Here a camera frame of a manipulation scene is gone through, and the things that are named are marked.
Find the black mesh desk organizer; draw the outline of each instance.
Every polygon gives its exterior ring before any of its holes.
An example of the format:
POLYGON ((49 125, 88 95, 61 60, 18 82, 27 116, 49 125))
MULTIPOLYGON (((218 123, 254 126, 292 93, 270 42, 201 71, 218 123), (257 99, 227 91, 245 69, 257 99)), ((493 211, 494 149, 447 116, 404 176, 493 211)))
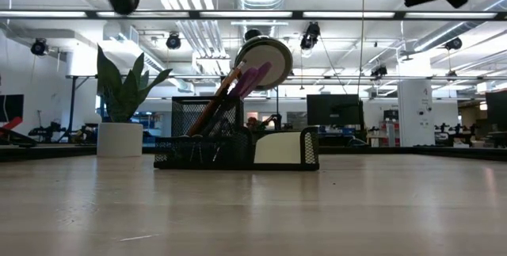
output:
MULTIPOLYGON (((317 128, 301 134, 301 164, 255 164, 255 141, 243 126, 243 103, 239 98, 223 100, 197 136, 185 136, 207 104, 217 97, 173 97, 172 136, 155 139, 154 167, 194 170, 317 170, 318 155, 307 153, 307 144, 317 152, 317 128)), ((276 132, 255 133, 256 138, 276 132)))

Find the table surface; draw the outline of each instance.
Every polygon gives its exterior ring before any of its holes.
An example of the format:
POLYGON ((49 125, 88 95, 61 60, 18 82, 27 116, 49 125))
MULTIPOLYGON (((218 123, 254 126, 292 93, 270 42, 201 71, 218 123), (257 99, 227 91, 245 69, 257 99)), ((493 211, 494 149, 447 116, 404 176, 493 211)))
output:
POLYGON ((2 255, 506 255, 507 164, 321 156, 319 172, 0 163, 2 255))

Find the white pillar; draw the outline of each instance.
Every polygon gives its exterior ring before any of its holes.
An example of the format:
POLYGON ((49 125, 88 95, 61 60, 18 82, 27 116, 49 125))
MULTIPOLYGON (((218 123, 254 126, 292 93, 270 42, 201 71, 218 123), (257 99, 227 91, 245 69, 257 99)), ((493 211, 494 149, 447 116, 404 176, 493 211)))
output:
POLYGON ((418 80, 404 80, 398 84, 400 145, 434 145, 433 89, 429 57, 418 56, 399 65, 400 75, 420 75, 418 80))

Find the white plant pot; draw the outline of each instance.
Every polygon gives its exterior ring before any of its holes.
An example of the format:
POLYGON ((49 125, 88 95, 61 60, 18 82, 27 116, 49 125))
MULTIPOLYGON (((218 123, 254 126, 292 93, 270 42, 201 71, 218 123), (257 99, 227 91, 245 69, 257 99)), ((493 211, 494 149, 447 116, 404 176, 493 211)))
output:
POLYGON ((97 156, 139 157, 143 153, 141 124, 102 123, 98 127, 97 156))

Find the red object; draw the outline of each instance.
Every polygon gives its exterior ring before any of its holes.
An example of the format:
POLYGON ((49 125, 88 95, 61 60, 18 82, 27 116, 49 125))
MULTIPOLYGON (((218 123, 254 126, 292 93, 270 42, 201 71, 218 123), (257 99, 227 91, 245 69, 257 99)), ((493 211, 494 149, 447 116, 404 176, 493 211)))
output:
POLYGON ((16 126, 21 124, 23 122, 23 119, 21 117, 14 117, 9 123, 4 124, 2 128, 13 130, 16 126))

